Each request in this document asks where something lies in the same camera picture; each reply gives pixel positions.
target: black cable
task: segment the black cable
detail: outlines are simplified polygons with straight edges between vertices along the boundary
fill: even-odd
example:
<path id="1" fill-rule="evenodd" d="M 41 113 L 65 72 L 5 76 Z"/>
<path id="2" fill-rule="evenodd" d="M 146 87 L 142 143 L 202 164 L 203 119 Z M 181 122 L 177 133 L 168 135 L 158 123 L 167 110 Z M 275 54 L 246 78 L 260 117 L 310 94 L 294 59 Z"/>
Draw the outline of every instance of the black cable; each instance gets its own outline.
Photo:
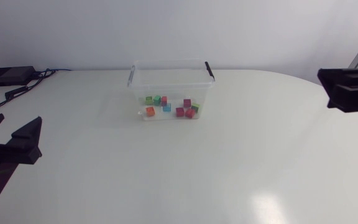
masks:
<path id="1" fill-rule="evenodd" d="M 23 91 L 22 93 L 19 93 L 19 94 L 16 95 L 16 96 L 13 96 L 11 99 L 5 100 L 5 101 L 3 101 L 3 102 L 0 102 L 0 107 L 3 106 L 3 105 L 5 105 L 6 103 L 10 102 L 11 100 L 13 100 L 13 99 L 15 99 L 15 98 L 17 98 L 17 97 L 19 97 L 19 96 L 21 96 L 21 95 L 23 95 L 23 94 L 28 93 L 28 92 L 31 91 L 34 87 L 36 87 L 39 83 L 41 83 L 44 79 L 49 78 L 49 77 L 52 76 L 54 73 L 56 73 L 56 71 L 59 71 L 59 70 L 69 70 L 69 69 L 53 69 L 53 70 L 52 70 L 52 69 L 49 69 L 49 68 L 48 68 L 48 69 L 46 69 L 45 71 L 36 72 L 36 73 L 38 73 L 37 75 L 43 73 L 43 75 L 42 75 L 41 77 L 39 77 L 39 79 L 37 80 L 36 83 L 34 83 L 34 84 L 31 85 L 31 86 L 28 86 L 28 90 Z"/>

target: blue cube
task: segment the blue cube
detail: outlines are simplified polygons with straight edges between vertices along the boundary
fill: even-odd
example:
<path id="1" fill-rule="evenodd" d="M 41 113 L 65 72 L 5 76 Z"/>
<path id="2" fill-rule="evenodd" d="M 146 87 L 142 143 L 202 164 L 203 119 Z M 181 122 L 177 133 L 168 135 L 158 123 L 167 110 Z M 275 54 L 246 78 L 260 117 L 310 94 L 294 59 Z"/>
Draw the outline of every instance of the blue cube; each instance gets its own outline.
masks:
<path id="1" fill-rule="evenodd" d="M 171 112 L 171 103 L 167 103 L 166 106 L 163 106 L 163 107 L 162 107 L 162 110 L 163 110 L 164 112 Z"/>

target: red cube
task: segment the red cube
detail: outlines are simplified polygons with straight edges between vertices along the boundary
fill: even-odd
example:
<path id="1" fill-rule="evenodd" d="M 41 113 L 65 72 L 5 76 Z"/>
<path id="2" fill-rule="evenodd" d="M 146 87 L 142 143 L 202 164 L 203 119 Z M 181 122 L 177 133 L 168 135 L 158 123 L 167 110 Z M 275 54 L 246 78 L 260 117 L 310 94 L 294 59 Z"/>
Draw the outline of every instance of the red cube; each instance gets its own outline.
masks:
<path id="1" fill-rule="evenodd" d="M 183 107 L 191 107 L 191 99 L 184 99 Z"/>
<path id="2" fill-rule="evenodd" d="M 193 118 L 194 114 L 196 114 L 196 111 L 194 109 L 189 108 L 186 110 L 186 117 Z"/>
<path id="3" fill-rule="evenodd" d="M 147 116 L 154 116 L 155 115 L 155 111 L 154 111 L 154 107 L 148 107 L 146 108 L 146 113 L 147 113 Z"/>
<path id="4" fill-rule="evenodd" d="M 177 117 L 181 117 L 185 115 L 185 109 L 177 108 Z"/>
<path id="5" fill-rule="evenodd" d="M 168 102 L 167 97 L 166 97 L 166 96 L 163 96 L 163 97 L 161 98 L 161 106 L 166 106 L 166 105 L 167 105 L 167 102 Z"/>

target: container handle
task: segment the container handle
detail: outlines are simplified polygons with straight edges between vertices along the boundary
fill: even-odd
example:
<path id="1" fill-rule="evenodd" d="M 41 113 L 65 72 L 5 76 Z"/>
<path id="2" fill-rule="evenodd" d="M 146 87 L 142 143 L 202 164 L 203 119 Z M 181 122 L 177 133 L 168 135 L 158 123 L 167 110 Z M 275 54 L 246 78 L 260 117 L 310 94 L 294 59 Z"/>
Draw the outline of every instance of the container handle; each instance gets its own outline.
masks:
<path id="1" fill-rule="evenodd" d="M 211 67 L 209 66 L 208 62 L 205 62 L 205 65 L 206 65 L 206 69 L 207 69 L 208 72 L 209 72 L 209 75 L 212 76 L 212 78 L 214 78 L 214 81 L 215 81 L 215 76 L 214 76 L 214 74 L 212 73 Z"/>
<path id="2" fill-rule="evenodd" d="M 127 84 L 128 87 L 132 83 L 132 79 L 134 78 L 134 73 L 135 73 L 135 65 L 132 66 L 131 74 L 129 75 L 128 78 L 128 84 Z"/>

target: cable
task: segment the cable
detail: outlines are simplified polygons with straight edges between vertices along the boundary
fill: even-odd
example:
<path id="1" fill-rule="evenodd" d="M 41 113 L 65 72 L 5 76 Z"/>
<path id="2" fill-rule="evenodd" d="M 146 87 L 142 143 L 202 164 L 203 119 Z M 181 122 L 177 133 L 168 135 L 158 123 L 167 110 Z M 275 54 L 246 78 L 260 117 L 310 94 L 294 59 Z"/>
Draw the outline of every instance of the cable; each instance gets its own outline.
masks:
<path id="1" fill-rule="evenodd" d="M 21 95 L 24 95 L 26 93 L 28 93 L 29 91 L 31 91 L 34 87 L 36 87 L 39 83 L 41 83 L 44 79 L 46 78 L 49 78 L 51 77 L 54 73 L 56 73 L 57 71 L 59 70 L 67 70 L 67 71 L 71 71 L 69 69 L 46 69 L 45 71 L 42 71 L 42 72 L 35 72 L 33 75 L 36 75 L 35 79 L 37 79 L 37 82 L 34 83 L 33 85 L 31 86 L 28 86 L 28 90 L 26 91 L 23 91 L 22 93 L 19 93 L 18 95 L 16 96 L 13 96 L 11 99 L 9 100 L 5 100 L 3 102 L 0 102 L 0 107 L 5 105 L 6 103 L 10 102 L 11 100 L 21 96 Z"/>

